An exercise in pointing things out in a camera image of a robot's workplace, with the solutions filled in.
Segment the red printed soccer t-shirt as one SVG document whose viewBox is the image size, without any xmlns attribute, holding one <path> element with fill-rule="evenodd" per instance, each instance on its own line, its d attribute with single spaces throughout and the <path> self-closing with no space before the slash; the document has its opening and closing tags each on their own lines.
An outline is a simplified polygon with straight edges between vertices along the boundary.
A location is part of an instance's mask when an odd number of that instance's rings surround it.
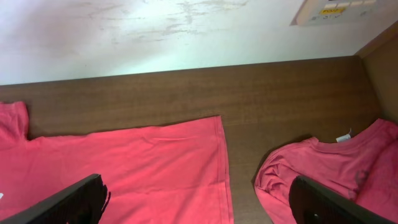
<svg viewBox="0 0 398 224">
<path fill-rule="evenodd" d="M 1 218 L 91 175 L 111 192 L 101 223 L 232 223 L 218 116 L 171 126 L 27 138 L 24 103 L 1 105 Z"/>
</svg>

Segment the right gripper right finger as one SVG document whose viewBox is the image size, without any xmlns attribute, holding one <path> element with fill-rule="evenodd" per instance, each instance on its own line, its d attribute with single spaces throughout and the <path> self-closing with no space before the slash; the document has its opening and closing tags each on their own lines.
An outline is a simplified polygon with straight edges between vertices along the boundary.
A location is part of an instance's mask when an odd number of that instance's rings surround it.
<svg viewBox="0 0 398 224">
<path fill-rule="evenodd" d="M 306 176 L 290 186 L 289 205 L 297 224 L 393 224 Z"/>
</svg>

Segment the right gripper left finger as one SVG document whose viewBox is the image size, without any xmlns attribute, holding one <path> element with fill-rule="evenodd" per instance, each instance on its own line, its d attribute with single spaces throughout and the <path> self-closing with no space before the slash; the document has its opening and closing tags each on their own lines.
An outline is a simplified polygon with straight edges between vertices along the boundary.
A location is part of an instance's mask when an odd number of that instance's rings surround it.
<svg viewBox="0 0 398 224">
<path fill-rule="evenodd" d="M 110 198 L 101 175 L 91 174 L 1 224 L 98 224 Z"/>
</svg>

